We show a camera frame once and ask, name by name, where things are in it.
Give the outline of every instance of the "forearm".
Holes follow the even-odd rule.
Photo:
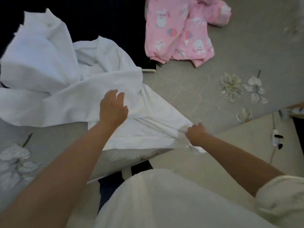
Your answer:
[[[252,196],[273,178],[284,175],[265,161],[210,134],[201,136],[199,143]]]
[[[98,123],[46,167],[0,217],[0,227],[65,227],[114,132]]]

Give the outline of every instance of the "person's left hand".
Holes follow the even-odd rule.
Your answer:
[[[128,117],[128,107],[123,105],[125,93],[121,92],[116,98],[118,90],[108,91],[100,102],[99,121],[114,130]]]

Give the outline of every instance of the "person's left arm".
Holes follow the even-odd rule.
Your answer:
[[[47,166],[0,215],[0,227],[65,227],[106,142],[128,115],[124,93],[106,93],[100,121]]]

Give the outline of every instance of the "dark blue pants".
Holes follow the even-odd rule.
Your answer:
[[[132,176],[150,169],[153,169],[150,162],[148,160],[144,161],[131,167]],[[99,191],[101,195],[98,209],[99,212],[101,207],[110,199],[114,191],[124,182],[124,179],[121,171],[119,171],[99,179],[98,182],[100,183]]]

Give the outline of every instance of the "white garment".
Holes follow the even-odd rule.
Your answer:
[[[25,12],[24,25],[1,59],[0,118],[16,126],[45,127],[99,120],[111,89],[125,92],[129,115],[104,149],[193,148],[192,123],[142,83],[142,71],[112,40],[72,43],[65,23]]]
[[[276,225],[279,227],[303,227],[304,179],[295,180],[291,176],[283,178],[273,179],[258,191],[257,207],[260,211],[263,208],[264,212],[272,213],[273,218],[277,218]],[[277,206],[266,209],[265,204]],[[126,180],[104,204],[97,215],[94,228],[104,227],[276,226],[173,172],[148,170]]]

